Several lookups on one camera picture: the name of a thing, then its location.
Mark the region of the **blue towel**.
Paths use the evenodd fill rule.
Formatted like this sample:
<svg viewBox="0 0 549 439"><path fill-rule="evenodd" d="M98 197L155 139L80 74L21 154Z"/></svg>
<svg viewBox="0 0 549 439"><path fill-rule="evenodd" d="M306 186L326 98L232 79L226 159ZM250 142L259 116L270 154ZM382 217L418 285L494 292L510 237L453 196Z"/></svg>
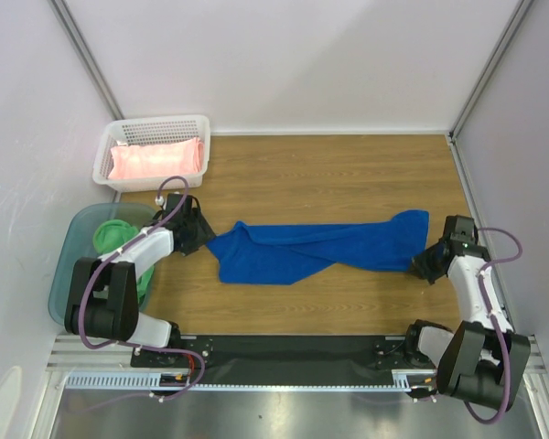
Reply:
<svg viewBox="0 0 549 439"><path fill-rule="evenodd" d="M208 242L226 284L291 285L334 264L372 272L405 272L425 249L429 213L400 212L372 223L247 225Z"/></svg>

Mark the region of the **pink towel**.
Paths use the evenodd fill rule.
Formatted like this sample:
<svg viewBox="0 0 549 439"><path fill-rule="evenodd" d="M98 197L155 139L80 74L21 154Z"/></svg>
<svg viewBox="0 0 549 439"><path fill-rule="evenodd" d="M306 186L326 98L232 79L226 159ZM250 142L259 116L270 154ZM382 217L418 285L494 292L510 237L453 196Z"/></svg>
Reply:
<svg viewBox="0 0 549 439"><path fill-rule="evenodd" d="M117 145L111 148L111 180L192 175L203 168L205 145L198 138L173 144Z"/></svg>

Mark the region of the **white perforated plastic basket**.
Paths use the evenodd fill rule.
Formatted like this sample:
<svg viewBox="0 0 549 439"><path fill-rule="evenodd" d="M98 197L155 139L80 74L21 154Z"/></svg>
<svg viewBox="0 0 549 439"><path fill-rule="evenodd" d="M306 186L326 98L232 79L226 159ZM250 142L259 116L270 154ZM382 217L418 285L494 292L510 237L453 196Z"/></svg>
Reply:
<svg viewBox="0 0 549 439"><path fill-rule="evenodd" d="M103 131L92 179L120 193L154 190L172 176L200 187L209 161L210 120L204 115L119 120Z"/></svg>

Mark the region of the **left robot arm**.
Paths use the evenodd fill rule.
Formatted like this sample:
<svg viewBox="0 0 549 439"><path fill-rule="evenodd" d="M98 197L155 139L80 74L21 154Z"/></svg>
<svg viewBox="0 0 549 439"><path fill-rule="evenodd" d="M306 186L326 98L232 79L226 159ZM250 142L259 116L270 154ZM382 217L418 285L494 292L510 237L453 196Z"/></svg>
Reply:
<svg viewBox="0 0 549 439"><path fill-rule="evenodd" d="M64 326L84 341L95 337L104 345L118 342L150 350L160 364L172 366L183 355L178 324L140 310L137 281L174 252L196 252L215 233L196 197L172 193L159 201L161 209L131 240L75 262Z"/></svg>

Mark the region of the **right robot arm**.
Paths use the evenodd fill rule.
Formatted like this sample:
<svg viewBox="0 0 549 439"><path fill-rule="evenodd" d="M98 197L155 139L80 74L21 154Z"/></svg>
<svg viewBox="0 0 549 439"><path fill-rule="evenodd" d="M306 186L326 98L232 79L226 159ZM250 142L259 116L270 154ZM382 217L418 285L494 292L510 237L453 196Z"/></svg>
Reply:
<svg viewBox="0 0 549 439"><path fill-rule="evenodd" d="M436 367L436 392L502 416L514 403L531 348L504 315L491 280L497 262L479 232L474 219L448 216L437 243L412 259L415 277L429 284L447 278L453 285L461 321L455 331L415 321L403 355L415 368Z"/></svg>

